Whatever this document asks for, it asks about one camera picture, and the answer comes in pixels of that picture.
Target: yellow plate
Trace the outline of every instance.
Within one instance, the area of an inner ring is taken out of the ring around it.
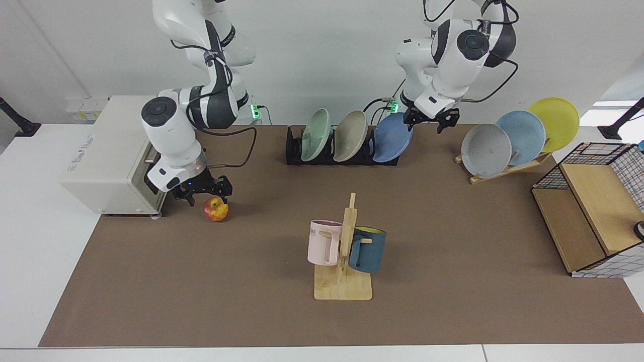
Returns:
[[[543,152],[558,151],[577,136],[579,113],[567,100],[558,97],[544,98],[527,110],[539,117],[544,124],[545,137],[549,140],[545,143]]]

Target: mug rack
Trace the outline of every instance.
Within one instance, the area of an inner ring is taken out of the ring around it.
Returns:
[[[351,193],[349,207],[345,208],[342,222],[337,265],[315,266],[313,290],[316,300],[371,300],[373,297],[371,274],[349,267],[349,253],[357,217],[355,193]],[[371,239],[362,239],[361,242],[370,243]]]
[[[365,141],[360,147],[360,150],[349,160],[344,162],[336,162],[333,159],[334,143],[336,140],[335,139],[336,134],[335,132],[333,132],[333,134],[329,136],[327,143],[325,144],[322,152],[320,152],[320,154],[315,159],[308,162],[304,162],[302,161],[302,157],[301,157],[303,133],[304,131],[301,130],[299,133],[299,137],[296,138],[293,136],[293,131],[291,130],[291,127],[289,126],[287,128],[287,134],[286,134],[286,164],[287,165],[396,166],[398,164],[398,159],[400,158],[400,157],[396,157],[395,159],[389,162],[383,162],[383,163],[374,161],[375,151],[372,151],[372,148],[370,147],[370,143],[374,145],[373,149],[375,150],[375,137],[374,137],[374,130],[370,128],[368,130]]]

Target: grid pattern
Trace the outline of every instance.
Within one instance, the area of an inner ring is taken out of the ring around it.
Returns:
[[[630,197],[644,211],[644,153],[639,147],[630,148],[611,163],[611,167],[629,190]]]
[[[618,158],[624,151],[633,148],[628,144],[608,143],[582,143],[575,147],[555,168],[550,170],[533,187],[535,189],[563,189],[568,190],[564,174],[559,165],[561,164],[582,164],[606,166]]]
[[[644,271],[644,243],[574,272],[575,278],[626,278]]]

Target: blue mug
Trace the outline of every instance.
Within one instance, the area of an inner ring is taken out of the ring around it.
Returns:
[[[383,259],[386,232],[373,227],[356,226],[351,244],[349,266],[361,272],[376,273]]]

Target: blue plate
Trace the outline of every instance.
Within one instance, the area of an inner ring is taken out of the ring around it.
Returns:
[[[544,124],[536,115],[528,111],[512,111],[497,121],[510,138],[512,154],[511,166],[521,166],[534,160],[545,144]]]
[[[412,141],[413,128],[407,130],[403,123],[404,113],[398,112],[383,119],[374,131],[375,153],[374,161],[389,162],[402,155]]]

